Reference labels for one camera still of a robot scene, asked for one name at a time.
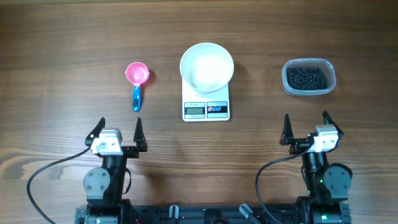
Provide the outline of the pink scoop blue handle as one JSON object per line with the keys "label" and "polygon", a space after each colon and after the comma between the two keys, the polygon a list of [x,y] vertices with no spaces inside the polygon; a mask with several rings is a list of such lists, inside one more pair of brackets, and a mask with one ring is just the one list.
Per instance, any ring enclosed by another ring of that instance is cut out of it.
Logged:
{"label": "pink scoop blue handle", "polygon": [[137,112],[141,110],[142,97],[140,86],[145,83],[150,75],[149,69],[142,62],[131,63],[126,71],[126,78],[134,86],[132,93],[132,109]]}

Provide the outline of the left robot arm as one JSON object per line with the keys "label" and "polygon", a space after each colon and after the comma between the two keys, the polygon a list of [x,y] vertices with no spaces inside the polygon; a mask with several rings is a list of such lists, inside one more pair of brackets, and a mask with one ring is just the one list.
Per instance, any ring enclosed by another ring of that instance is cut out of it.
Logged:
{"label": "left robot arm", "polygon": [[123,199],[131,184],[124,188],[128,159],[137,159],[140,152],[146,152],[147,142],[142,128],[142,120],[137,119],[133,146],[122,146],[122,134],[118,128],[106,128],[105,118],[87,135],[85,145],[92,153],[102,158],[99,168],[90,170],[83,179],[86,191],[85,209],[76,211],[75,223],[141,223],[130,200]]}

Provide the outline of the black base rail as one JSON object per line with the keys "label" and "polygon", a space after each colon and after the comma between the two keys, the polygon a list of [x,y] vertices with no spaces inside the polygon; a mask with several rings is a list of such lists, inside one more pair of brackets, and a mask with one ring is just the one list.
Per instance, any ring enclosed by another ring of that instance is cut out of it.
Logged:
{"label": "black base rail", "polygon": [[349,206],[304,206],[271,204],[265,212],[262,207],[246,204],[227,207],[169,207],[131,206],[125,213],[121,209],[99,210],[78,208],[74,222],[84,223],[336,223],[352,222]]}

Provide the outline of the black beans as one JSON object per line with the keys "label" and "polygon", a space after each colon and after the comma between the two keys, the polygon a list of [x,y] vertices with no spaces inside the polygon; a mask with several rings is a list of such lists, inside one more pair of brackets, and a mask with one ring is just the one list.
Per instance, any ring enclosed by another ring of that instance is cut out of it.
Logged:
{"label": "black beans", "polygon": [[288,68],[286,70],[288,84],[296,90],[323,90],[328,81],[319,68]]}

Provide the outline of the white digital kitchen scale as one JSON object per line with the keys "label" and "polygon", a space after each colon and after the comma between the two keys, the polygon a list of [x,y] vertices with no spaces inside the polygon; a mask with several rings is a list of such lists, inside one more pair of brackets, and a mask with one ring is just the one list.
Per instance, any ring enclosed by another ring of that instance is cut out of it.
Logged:
{"label": "white digital kitchen scale", "polygon": [[198,92],[182,79],[182,119],[185,122],[229,120],[229,85],[216,91]]}

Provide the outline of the clear plastic container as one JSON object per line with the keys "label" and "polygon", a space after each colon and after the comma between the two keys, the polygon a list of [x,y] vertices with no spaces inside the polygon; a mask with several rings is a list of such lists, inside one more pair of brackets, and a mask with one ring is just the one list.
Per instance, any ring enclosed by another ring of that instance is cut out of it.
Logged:
{"label": "clear plastic container", "polygon": [[336,86],[335,68],[323,58],[292,59],[282,68],[282,83],[288,95],[324,95]]}

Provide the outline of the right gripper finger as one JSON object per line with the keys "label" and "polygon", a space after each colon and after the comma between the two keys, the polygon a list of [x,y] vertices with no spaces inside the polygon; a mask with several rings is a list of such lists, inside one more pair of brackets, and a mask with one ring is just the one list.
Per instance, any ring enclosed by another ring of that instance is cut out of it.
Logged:
{"label": "right gripper finger", "polygon": [[332,118],[330,117],[330,115],[328,114],[327,111],[324,111],[322,113],[323,116],[323,120],[324,120],[324,124],[330,124],[333,125],[338,133],[338,138],[341,139],[344,136],[344,132],[338,127],[338,125],[332,120]]}
{"label": "right gripper finger", "polygon": [[289,115],[284,116],[284,128],[280,137],[280,145],[289,145],[294,143],[294,134],[290,123]]}

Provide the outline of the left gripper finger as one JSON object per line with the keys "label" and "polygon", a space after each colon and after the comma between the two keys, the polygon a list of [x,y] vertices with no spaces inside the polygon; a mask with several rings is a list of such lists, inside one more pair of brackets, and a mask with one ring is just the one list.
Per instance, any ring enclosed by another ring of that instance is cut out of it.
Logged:
{"label": "left gripper finger", "polygon": [[133,141],[136,143],[136,146],[147,146],[147,141],[142,128],[142,120],[140,117],[137,118]]}
{"label": "left gripper finger", "polygon": [[105,124],[106,120],[104,117],[102,117],[99,120],[98,124],[95,126],[95,128],[89,133],[89,135],[87,135],[85,141],[93,142],[95,138],[98,138],[101,130],[105,127]]}

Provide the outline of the white bowl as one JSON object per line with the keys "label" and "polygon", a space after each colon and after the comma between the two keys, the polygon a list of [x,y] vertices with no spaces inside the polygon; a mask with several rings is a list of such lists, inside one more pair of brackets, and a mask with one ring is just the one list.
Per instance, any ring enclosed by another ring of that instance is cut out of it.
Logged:
{"label": "white bowl", "polygon": [[233,77],[234,61],[222,46],[210,42],[195,44],[180,59],[183,81],[194,91],[212,93],[226,86]]}

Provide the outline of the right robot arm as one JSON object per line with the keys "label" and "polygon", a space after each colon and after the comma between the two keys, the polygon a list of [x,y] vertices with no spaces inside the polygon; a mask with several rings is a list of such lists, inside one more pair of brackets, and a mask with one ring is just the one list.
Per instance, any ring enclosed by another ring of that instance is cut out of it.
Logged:
{"label": "right robot arm", "polygon": [[289,115],[285,115],[281,145],[290,146],[291,156],[302,158],[301,173],[307,187],[307,196],[295,203],[298,223],[351,223],[348,191],[353,178],[352,170],[341,163],[330,164],[326,154],[338,148],[344,132],[324,111],[323,125],[315,127],[305,138],[295,138]]}

